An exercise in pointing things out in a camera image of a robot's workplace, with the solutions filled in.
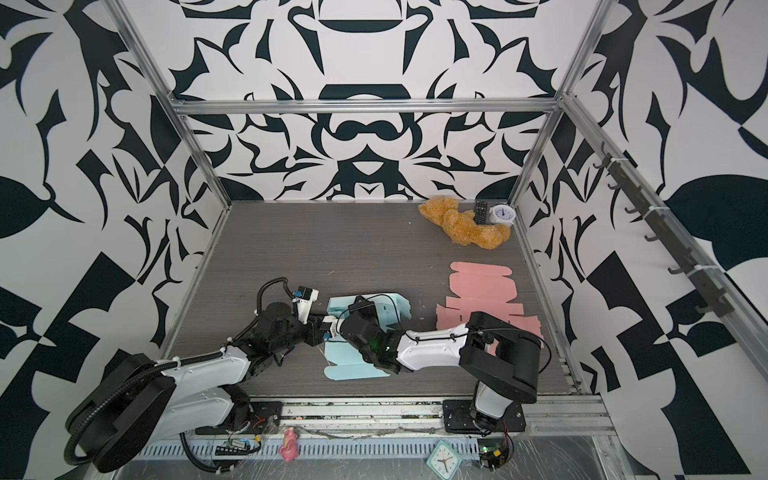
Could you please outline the light blue paper box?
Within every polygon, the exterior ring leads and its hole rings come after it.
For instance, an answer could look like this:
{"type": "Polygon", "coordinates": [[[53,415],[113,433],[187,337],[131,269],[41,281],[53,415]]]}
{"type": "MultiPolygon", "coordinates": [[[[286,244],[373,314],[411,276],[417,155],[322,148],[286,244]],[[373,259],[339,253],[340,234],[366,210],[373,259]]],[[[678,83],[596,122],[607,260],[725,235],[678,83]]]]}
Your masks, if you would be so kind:
{"type": "Polygon", "coordinates": [[[324,344],[328,379],[371,379],[401,372],[397,362],[401,321],[411,318],[405,297],[396,293],[333,297],[327,313],[339,320],[324,344]]]}

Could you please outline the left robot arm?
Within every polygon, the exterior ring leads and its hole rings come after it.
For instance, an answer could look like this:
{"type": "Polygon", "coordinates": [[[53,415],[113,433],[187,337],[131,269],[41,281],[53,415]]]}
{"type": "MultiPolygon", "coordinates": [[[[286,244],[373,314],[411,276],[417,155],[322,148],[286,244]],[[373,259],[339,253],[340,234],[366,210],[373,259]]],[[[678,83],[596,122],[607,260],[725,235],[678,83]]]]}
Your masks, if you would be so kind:
{"type": "Polygon", "coordinates": [[[297,345],[330,336],[330,318],[275,302],[217,350],[151,361],[126,358],[66,420],[67,464],[114,471],[157,441],[198,428],[239,432],[253,410],[242,383],[281,364],[297,345]]]}

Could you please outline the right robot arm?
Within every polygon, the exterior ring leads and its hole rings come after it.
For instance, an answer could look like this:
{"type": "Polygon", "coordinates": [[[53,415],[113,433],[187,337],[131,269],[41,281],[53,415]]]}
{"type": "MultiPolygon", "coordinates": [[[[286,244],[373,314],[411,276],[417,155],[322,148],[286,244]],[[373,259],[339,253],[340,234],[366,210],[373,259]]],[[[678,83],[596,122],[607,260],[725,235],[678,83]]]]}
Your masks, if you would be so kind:
{"type": "Polygon", "coordinates": [[[422,332],[405,329],[400,313],[392,313],[395,325],[385,328],[373,300],[358,296],[333,322],[330,337],[343,339],[365,363],[391,374],[463,369],[477,381],[471,411],[479,421],[502,419],[514,403],[537,402],[541,351],[550,349],[541,336],[482,311],[458,326],[422,332]]]}

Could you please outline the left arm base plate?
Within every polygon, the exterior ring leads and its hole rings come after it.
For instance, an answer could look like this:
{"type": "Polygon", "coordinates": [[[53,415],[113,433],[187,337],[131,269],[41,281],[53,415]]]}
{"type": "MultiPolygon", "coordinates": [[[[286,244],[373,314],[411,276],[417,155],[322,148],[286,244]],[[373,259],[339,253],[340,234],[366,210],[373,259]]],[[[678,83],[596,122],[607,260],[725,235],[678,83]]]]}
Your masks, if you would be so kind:
{"type": "Polygon", "coordinates": [[[199,427],[196,435],[255,435],[273,433],[281,423],[281,401],[255,401],[248,408],[235,406],[222,425],[199,427]]]}

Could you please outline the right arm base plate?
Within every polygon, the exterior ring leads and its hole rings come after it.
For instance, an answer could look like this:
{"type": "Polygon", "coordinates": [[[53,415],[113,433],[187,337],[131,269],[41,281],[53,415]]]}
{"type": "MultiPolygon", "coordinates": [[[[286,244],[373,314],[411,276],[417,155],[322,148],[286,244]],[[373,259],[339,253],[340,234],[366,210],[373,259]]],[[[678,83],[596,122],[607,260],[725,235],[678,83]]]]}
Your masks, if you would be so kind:
{"type": "Polygon", "coordinates": [[[519,403],[511,402],[500,418],[480,413],[469,399],[444,400],[442,402],[444,429],[451,434],[478,434],[508,431],[524,432],[526,419],[519,403]]]}

